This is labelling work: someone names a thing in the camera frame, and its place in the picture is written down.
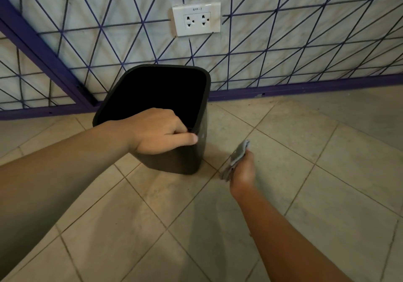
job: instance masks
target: black trash bin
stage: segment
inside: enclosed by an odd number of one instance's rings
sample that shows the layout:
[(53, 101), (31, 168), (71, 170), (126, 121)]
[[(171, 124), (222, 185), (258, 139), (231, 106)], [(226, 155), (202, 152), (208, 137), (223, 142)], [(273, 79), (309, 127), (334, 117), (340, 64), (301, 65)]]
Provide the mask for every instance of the black trash bin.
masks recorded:
[(157, 155), (137, 152), (132, 155), (149, 168), (193, 174), (199, 169), (204, 153), (210, 85), (210, 74), (199, 67), (136, 66), (128, 70), (109, 92), (92, 125), (125, 119), (152, 107), (172, 109), (189, 132), (198, 135), (198, 143)]

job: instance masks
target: tiled floor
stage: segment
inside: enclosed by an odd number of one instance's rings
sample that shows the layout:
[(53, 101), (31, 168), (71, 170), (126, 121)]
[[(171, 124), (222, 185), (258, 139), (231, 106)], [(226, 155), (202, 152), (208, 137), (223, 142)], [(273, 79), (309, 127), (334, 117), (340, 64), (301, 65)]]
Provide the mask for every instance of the tiled floor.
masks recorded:
[[(90, 128), (92, 116), (50, 122), (0, 164)], [(340, 269), (354, 281), (403, 280), (403, 152), (299, 101), (260, 98), (208, 104), (195, 175), (120, 159), (5, 281), (268, 281), (217, 176), (245, 138), (259, 189)]]

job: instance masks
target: purple metal grille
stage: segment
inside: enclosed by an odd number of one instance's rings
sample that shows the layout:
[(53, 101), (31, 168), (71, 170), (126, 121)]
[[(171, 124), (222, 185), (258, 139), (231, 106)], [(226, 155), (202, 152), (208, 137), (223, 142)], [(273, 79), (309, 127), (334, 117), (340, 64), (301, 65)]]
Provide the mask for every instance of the purple metal grille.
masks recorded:
[[(172, 38), (169, 38), (169, 41), (166, 41), (163, 47), (158, 45), (156, 41), (158, 29), (156, 29), (156, 26), (164, 25), (165, 29), (163, 29), (162, 34), (165, 37), (166, 34), (170, 34), (170, 31), (166, 28), (170, 24), (170, 19), (167, 18), (168, 14), (166, 14), (166, 17), (156, 18), (155, 12), (153, 13), (152, 11), (160, 7), (157, 0), (151, 0), (147, 7), (144, 7), (144, 0), (131, 0), (132, 7), (130, 11), (134, 12), (139, 20), (119, 23), (108, 23), (108, 18), (113, 15), (111, 9), (115, 0), (105, 0), (105, 7), (101, 16), (97, 14), (93, 0), (81, 1), (82, 8), (88, 12), (89, 22), (95, 23), (94, 25), (84, 27), (68, 26), (72, 0), (64, 0), (61, 23), (58, 23), (53, 18), (54, 14), (49, 11), (50, 8), (48, 5), (43, 2), (41, 3), (40, 0), (29, 0), (29, 3), (35, 4), (37, 9), (43, 12), (44, 18), (53, 27), (53, 30), (38, 31), (37, 35), (47, 42), (50, 39), (48, 37), (57, 37), (57, 45), (53, 47), (53, 54), (66, 65), (66, 69), (63, 71), (67, 74), (70, 73), (70, 75), (75, 74), (79, 78), (83, 88), (88, 88), (89, 92), (98, 100), (103, 99), (124, 71), (128, 70), (132, 65), (142, 63), (188, 65), (191, 62), (191, 65), (207, 67), (207, 70), (214, 76), (210, 96), (211, 100), (251, 97), (259, 94), (268, 96), (273, 94), (383, 86), (403, 82), (403, 75), (401, 74), (403, 70), (403, 16), (401, 16), (403, 0), (323, 0), (322, 3), (304, 3), (302, 5), (297, 3), (295, 6), (289, 6), (290, 2), (295, 0), (275, 0), (274, 9), (251, 10), (248, 12), (240, 12), (240, 10), (243, 9), (246, 1), (250, 0), (225, 0), (222, 1), (223, 6), (225, 5), (222, 10), (224, 13), (222, 15), (224, 30), (222, 37), (228, 35), (228, 40), (225, 44), (225, 46), (228, 46), (228, 49), (222, 50), (222, 48), (219, 48), (215, 52), (214, 50), (211, 50), (212, 52), (206, 51), (206, 48), (210, 48), (212, 42), (217, 40), (216, 35), (213, 34), (189, 37), (187, 39), (188, 49), (186, 50), (183, 49), (185, 46), (184, 42), (172, 36), (170, 36)], [(179, 3), (188, 2), (186, 0), (177, 1)], [(18, 12), (25, 17), (27, 14), (23, 10), (23, 2), (24, 0), (18, 0), (18, 3), (14, 1), (14, 5), (19, 5)], [(374, 4), (379, 2), (387, 2), (390, 9), (369, 18), (368, 14), (374, 9)], [(339, 17), (335, 16), (337, 21), (331, 25), (325, 25), (325, 28), (323, 28), (324, 14), (329, 7), (337, 7), (340, 13), (345, 9), (348, 13)], [(291, 14), (294, 11), (300, 11), (301, 13), (307, 11), (308, 15), (301, 19), (298, 18), (298, 20), (292, 23), (292, 27), (285, 28), (283, 26), (284, 21), (281, 21), (279, 17), (283, 16), (283, 14)], [(164, 15), (161, 11), (157, 12), (157, 14), (160, 16)], [(250, 28), (245, 30), (244, 34), (240, 34), (239, 30), (237, 30), (239, 18), (252, 22)], [(301, 45), (285, 45), (293, 37), (293, 33), (298, 32), (301, 27), (304, 27), (311, 21), (313, 24), (311, 24), (310, 30), (304, 36)], [(352, 28), (337, 37), (337, 41), (334, 41), (334, 39), (327, 41), (329, 33), (337, 31), (344, 24), (351, 22)], [(368, 32), (376, 30), (380, 24), (388, 25), (387, 29), (385, 29), (386, 32)], [(128, 42), (127, 50), (123, 55), (119, 52), (116, 45), (114, 45), (114, 38), (108, 33), (109, 29), (116, 27), (130, 27), (137, 30), (134, 37)], [(86, 31), (96, 32), (95, 41), (90, 50), (91, 54), (88, 57), (82, 54), (77, 46), (77, 42), (74, 42), (72, 38), (72, 33), (84, 33)], [(247, 45), (258, 33), (262, 35), (261, 43), (264, 43), (264, 47), (241, 50), (244, 47), (251, 47)], [(15, 32), (15, 34), (16, 37), (23, 39), (24, 31)], [(2, 40), (6, 40), (6, 37), (0, 37), (0, 41)], [(151, 52), (148, 55), (149, 58), (145, 60), (133, 60), (131, 54), (133, 54), (135, 46), (141, 41), (145, 41), (149, 45)], [(72, 79), (69, 81), (64, 75), (60, 73), (55, 74), (53, 66), (49, 65), (50, 60), (42, 56), (38, 56), (38, 58), (44, 65), (38, 66), (51, 78), (48, 91), (44, 93), (38, 90), (32, 83), (29, 83), (26, 79), (28, 76), (38, 75), (42, 72), (21, 72), (20, 49), (22, 50), (22, 48), (20, 48), (21, 44), (16, 43), (16, 45), (18, 46), (15, 49), (18, 61), (17, 69), (13, 69), (6, 62), (0, 60), (1, 65), (12, 73), (11, 75), (0, 77), (0, 93), (3, 92), (3, 94), (11, 98), (7, 101), (0, 100), (0, 110), (2, 110), (0, 118), (36, 117), (48, 113), (63, 114), (72, 113), (72, 111), (86, 112), (96, 110), (97, 105), (95, 105), (94, 100), (82, 89), (80, 92), (73, 90), (72, 86), (74, 84), (72, 83)], [(355, 46), (356, 49), (352, 51), (345, 49), (346, 47), (350, 48), (350, 46)], [(116, 62), (96, 61), (99, 57), (101, 47), (108, 48), (111, 53), (111, 60), (115, 60)], [(65, 49), (63, 48), (68, 48), (72, 52), (71, 54), (82, 65), (69, 66), (68, 60), (64, 55)], [(175, 53), (178, 50), (180, 51), (180, 49), (190, 54), (187, 55), (183, 52)], [(314, 50), (317, 50), (318, 53), (315, 55), (307, 53), (308, 51), (314, 52)], [(268, 57), (274, 54), (279, 54), (281, 58), (276, 62), (268, 62)], [(239, 59), (242, 62), (239, 62), (238, 67), (232, 69), (232, 65), (236, 63), (234, 60), (238, 61)], [(287, 67), (287, 71), (279, 70), (285, 66)], [(99, 73), (100, 70), (107, 69), (108, 67), (109, 69), (116, 67), (117, 71), (106, 82), (105, 79), (100, 77)], [(247, 76), (245, 73), (248, 73), (251, 67), (257, 69), (256, 75), (245, 77)], [(49, 71), (47, 72), (48, 68), (50, 68), (54, 76), (51, 76)], [(18, 80), (18, 96), (12, 95), (8, 90), (2, 88), (1, 81), (11, 78)], [(23, 85), (25, 84), (35, 89), (40, 95), (35, 100), (47, 101), (47, 108), (43, 107), (39, 109), (30, 105), (30, 102), (33, 100), (28, 100), (24, 97)], [(69, 108), (58, 104), (58, 96), (52, 96), (52, 90), (57, 86), (60, 86), (76, 104), (68, 105)], [(6, 112), (7, 108), (3, 107), (5, 107), (5, 104), (12, 103), (18, 103), (21, 105), (21, 109)]]

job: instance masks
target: outlet cover plate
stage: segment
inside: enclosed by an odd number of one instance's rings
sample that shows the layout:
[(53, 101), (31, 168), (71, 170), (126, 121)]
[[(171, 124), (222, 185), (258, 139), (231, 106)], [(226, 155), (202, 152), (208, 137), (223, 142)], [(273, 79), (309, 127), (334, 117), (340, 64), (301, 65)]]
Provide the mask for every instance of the outlet cover plate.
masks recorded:
[(178, 36), (217, 33), (221, 28), (221, 2), (172, 7)]

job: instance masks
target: grey cloth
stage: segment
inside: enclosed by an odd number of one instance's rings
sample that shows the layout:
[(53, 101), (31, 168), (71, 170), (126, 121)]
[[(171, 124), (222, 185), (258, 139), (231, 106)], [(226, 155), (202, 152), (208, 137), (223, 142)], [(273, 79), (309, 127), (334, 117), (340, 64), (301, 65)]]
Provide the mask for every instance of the grey cloth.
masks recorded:
[(246, 148), (249, 146), (250, 141), (244, 140), (241, 144), (238, 145), (237, 149), (231, 155), (231, 162), (229, 166), (227, 166), (220, 174), (220, 178), (224, 179), (225, 181), (229, 181), (232, 176), (232, 171), (234, 171), (235, 167), (237, 166), (238, 162), (243, 158), (246, 152)]

